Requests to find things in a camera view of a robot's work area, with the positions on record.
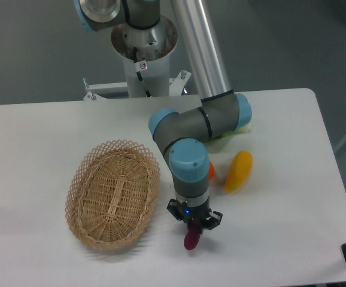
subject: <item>silver metal pole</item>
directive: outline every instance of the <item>silver metal pole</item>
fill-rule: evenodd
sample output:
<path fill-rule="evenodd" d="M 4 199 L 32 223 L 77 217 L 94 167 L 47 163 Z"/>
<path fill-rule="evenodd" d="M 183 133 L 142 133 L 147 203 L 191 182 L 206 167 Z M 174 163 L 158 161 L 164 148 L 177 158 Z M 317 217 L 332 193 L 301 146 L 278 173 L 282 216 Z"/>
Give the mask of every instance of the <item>silver metal pole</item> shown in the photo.
<path fill-rule="evenodd" d="M 205 0 L 171 0 L 201 98 L 232 88 Z"/>

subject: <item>yellow toy fruit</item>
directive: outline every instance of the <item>yellow toy fruit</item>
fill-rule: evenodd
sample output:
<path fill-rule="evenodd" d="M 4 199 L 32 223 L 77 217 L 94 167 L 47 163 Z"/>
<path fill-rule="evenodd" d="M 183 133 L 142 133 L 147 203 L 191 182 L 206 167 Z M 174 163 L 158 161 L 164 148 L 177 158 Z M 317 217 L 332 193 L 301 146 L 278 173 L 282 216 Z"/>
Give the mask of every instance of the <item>yellow toy fruit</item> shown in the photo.
<path fill-rule="evenodd" d="M 232 193 L 241 187 L 248 178 L 253 165 L 253 156 L 248 151 L 240 151 L 230 164 L 224 188 Z"/>

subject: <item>white table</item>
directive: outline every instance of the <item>white table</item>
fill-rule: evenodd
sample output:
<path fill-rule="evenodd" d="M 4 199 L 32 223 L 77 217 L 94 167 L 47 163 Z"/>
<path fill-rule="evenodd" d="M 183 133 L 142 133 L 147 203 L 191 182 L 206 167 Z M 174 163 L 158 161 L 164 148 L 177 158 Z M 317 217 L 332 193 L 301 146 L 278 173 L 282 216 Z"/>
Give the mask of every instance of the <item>white table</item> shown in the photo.
<path fill-rule="evenodd" d="M 311 90 L 245 93 L 250 133 L 207 145 L 219 227 L 183 247 L 186 226 L 166 210 L 174 188 L 147 128 L 197 96 L 0 106 L 0 286 L 284 286 L 346 281 L 346 194 Z M 83 157 L 113 139 L 150 148 L 161 167 L 153 219 L 126 252 L 85 248 L 68 230 L 65 200 Z M 222 183 L 232 157 L 253 154 L 238 194 Z"/>

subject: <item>black ring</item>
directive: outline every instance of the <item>black ring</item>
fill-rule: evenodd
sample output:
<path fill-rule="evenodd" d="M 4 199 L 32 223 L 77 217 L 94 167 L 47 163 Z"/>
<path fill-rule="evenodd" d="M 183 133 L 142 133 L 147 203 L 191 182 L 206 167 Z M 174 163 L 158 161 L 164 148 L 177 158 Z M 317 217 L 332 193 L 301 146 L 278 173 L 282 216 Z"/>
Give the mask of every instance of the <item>black ring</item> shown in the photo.
<path fill-rule="evenodd" d="M 208 137 L 209 137 L 209 139 L 211 139 L 211 137 L 213 136 L 213 131 L 211 130 L 211 124 L 210 124 L 209 117 L 201 106 L 198 107 L 197 109 L 201 112 L 202 116 L 204 117 L 204 120 L 205 120 L 207 127 L 208 127 Z"/>
<path fill-rule="evenodd" d="M 182 139 L 188 139 L 188 138 L 178 138 L 178 139 L 175 139 L 174 141 L 170 142 L 169 145 L 167 145 L 164 149 L 163 149 L 163 152 L 162 152 L 162 156 L 165 157 L 165 154 L 166 152 L 168 151 L 168 149 L 173 146 L 173 144 L 175 144 L 176 142 L 182 140 Z"/>
<path fill-rule="evenodd" d="M 155 27 L 160 22 L 160 19 L 161 19 L 161 17 L 159 17 L 159 19 L 155 23 L 153 23 L 152 25 L 149 25 L 149 26 L 136 26 L 136 25 L 131 24 L 129 21 L 126 21 L 126 23 L 130 27 L 137 29 L 137 30 L 148 30 L 148 29 Z"/>
<path fill-rule="evenodd" d="M 204 99 L 201 99 L 201 102 L 208 102 L 209 100 L 215 100 L 215 99 L 218 99 L 218 98 L 220 98 L 220 97 L 223 97 L 223 96 L 227 96 L 227 95 L 229 95 L 229 94 L 231 94 L 231 93 L 234 93 L 234 91 L 233 90 L 230 90 L 230 91 L 226 91 L 226 92 L 224 92 L 224 93 L 221 93 L 221 94 L 217 94 L 217 95 L 215 95 L 215 96 L 213 96 L 213 97 L 206 97 L 206 98 L 204 98 Z"/>
<path fill-rule="evenodd" d="M 122 0 L 122 3 L 124 6 L 125 22 L 128 23 L 130 21 L 128 2 L 126 2 L 126 0 Z"/>

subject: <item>bolt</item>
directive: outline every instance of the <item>bolt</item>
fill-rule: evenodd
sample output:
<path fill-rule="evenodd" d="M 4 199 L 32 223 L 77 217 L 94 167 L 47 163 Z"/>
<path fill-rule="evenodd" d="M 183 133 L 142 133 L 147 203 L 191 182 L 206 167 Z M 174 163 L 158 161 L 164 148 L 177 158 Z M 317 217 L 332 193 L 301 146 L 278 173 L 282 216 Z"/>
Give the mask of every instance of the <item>bolt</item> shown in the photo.
<path fill-rule="evenodd" d="M 181 80 L 185 79 L 186 71 L 182 70 L 181 71 Z"/>

